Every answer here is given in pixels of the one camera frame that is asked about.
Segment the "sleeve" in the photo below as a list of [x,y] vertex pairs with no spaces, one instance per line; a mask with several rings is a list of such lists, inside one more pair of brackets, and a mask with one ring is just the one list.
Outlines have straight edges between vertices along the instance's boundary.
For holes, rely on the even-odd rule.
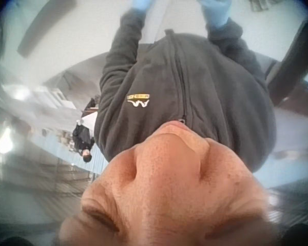
[[249,50],[246,42],[241,39],[243,29],[229,18],[227,24],[222,28],[215,30],[210,29],[207,25],[207,30],[209,40],[218,46],[225,56],[244,67],[261,87],[268,92],[264,73],[254,52]]
[[126,74],[137,62],[138,44],[142,37],[145,16],[145,13],[131,9],[121,18],[120,28],[106,57],[100,80],[102,94],[99,111],[103,112],[109,107]]
[[72,136],[73,137],[78,137],[78,135],[80,134],[80,129],[81,126],[77,125],[76,128],[74,129],[73,133],[72,133]]

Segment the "zipper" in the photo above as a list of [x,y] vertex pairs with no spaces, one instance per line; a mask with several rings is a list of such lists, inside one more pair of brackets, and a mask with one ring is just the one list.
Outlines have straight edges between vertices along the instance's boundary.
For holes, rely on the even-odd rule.
[[185,85],[185,81],[184,81],[184,75],[182,72],[182,68],[181,68],[181,63],[180,63],[180,57],[179,57],[179,51],[178,51],[178,45],[177,42],[175,41],[175,37],[174,34],[171,34],[171,40],[175,46],[176,49],[176,54],[175,54],[175,60],[176,60],[176,65],[177,65],[177,71],[178,71],[178,75],[179,75],[179,79],[181,81],[181,91],[182,91],[182,101],[183,101],[183,116],[181,119],[179,119],[178,121],[186,124],[186,116],[187,116],[187,104],[186,104],[186,85]]

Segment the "light fixture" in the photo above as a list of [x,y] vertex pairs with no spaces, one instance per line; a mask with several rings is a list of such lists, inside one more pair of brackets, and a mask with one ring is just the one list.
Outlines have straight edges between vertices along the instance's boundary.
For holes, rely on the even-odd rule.
[[4,131],[4,134],[0,138],[0,153],[6,154],[12,150],[12,141],[10,138],[11,129],[7,127]]

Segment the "eye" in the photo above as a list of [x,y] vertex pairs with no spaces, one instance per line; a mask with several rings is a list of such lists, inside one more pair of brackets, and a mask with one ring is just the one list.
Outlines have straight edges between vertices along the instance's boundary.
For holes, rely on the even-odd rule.
[[255,224],[256,222],[261,221],[260,218],[243,218],[241,220],[230,220],[223,225],[217,227],[213,232],[210,234],[206,234],[206,239],[218,239],[228,236],[235,232],[240,232],[244,228]]
[[116,233],[120,231],[108,215],[92,208],[83,208],[83,212],[90,215],[93,219],[99,221],[102,225],[109,228],[111,231]]

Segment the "person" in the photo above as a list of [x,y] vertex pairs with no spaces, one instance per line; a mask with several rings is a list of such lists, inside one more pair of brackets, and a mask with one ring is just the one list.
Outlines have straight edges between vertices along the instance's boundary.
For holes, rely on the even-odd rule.
[[100,81],[94,136],[110,162],[60,229],[62,245],[269,245],[268,202],[252,172],[275,144],[256,57],[231,0],[199,1],[208,38],[139,40],[150,0],[121,18]]
[[[89,114],[88,110],[96,106],[96,100],[98,96],[92,98],[88,105],[86,106],[81,118]],[[85,163],[91,162],[92,155],[90,153],[93,145],[94,138],[90,134],[90,130],[82,125],[82,120],[77,120],[77,125],[72,133],[72,140],[74,142],[74,148],[82,156]]]

